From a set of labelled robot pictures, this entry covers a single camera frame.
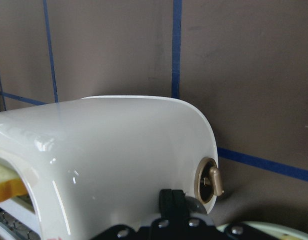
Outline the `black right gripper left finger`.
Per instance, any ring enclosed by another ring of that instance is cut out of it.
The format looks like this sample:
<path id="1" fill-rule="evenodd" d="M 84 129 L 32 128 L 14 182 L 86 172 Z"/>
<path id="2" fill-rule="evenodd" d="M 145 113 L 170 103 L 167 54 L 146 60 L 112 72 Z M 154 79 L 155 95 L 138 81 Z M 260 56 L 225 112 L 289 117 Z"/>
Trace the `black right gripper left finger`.
<path id="1" fill-rule="evenodd" d="M 163 189 L 159 193 L 159 210 L 162 220 L 160 227 L 169 227 L 173 215 L 173 194 L 171 189 Z"/>

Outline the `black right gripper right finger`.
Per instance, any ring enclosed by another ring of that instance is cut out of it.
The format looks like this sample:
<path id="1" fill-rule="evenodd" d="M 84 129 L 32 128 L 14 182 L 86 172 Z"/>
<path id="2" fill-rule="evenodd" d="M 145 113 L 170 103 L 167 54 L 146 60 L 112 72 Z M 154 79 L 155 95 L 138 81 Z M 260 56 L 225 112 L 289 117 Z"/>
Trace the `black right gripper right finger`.
<path id="1" fill-rule="evenodd" d="M 173 190 L 173 224 L 174 225 L 184 225 L 184 222 L 189 217 L 189 210 L 186 203 L 185 193 L 183 190 Z"/>

